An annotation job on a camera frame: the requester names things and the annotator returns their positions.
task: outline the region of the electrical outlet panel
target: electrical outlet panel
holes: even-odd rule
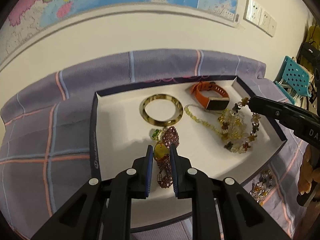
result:
[[[277,29],[277,22],[275,19],[271,17],[270,19],[270,24],[267,33],[271,36],[274,37],[276,35],[276,29]]]
[[[270,20],[270,14],[268,14],[264,9],[262,9],[258,27],[267,32],[270,25]]]
[[[255,25],[259,25],[261,11],[262,7],[260,4],[254,0],[247,0],[244,19]]]

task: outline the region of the person's hand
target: person's hand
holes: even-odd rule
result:
[[[311,147],[307,146],[306,151],[303,155],[302,164],[300,166],[300,175],[298,181],[298,190],[301,195],[305,192],[309,193],[311,190],[311,182],[314,180],[315,182],[320,182],[320,168],[313,170],[310,159],[311,159]],[[315,195],[315,198],[320,198],[320,189]]]

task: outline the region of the tortoiseshell bangle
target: tortoiseshell bangle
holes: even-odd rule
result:
[[[146,112],[146,106],[147,104],[149,104],[151,101],[156,100],[156,99],[166,99],[171,101],[172,103],[174,103],[177,108],[179,109],[179,115],[177,118],[169,120],[169,121],[158,121],[155,120],[153,118],[151,118],[147,112]],[[180,103],[179,100],[177,100],[177,98],[170,96],[170,95],[166,95],[166,94],[155,94],[151,97],[148,97],[142,104],[142,117],[144,120],[146,120],[148,123],[155,125],[155,126],[162,126],[162,127],[166,127],[166,126],[171,126],[176,124],[177,122],[180,121],[180,119],[182,118],[183,115],[183,106]]]

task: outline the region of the screw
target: screw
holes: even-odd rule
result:
[[[233,178],[226,178],[224,182],[228,185],[233,185],[235,183],[235,180]]]
[[[190,175],[196,175],[197,172],[198,172],[198,171],[197,171],[195,168],[190,168],[190,169],[188,169],[188,173],[189,173]]]
[[[97,185],[98,183],[99,183],[99,180],[96,179],[96,178],[92,178],[92,179],[89,180],[89,184],[91,186]]]
[[[127,174],[128,175],[134,175],[134,174],[136,174],[136,170],[135,169],[127,169]]]

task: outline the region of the pendant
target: pendant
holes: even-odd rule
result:
[[[153,150],[153,158],[158,162],[169,156],[168,148],[161,142],[157,143]]]

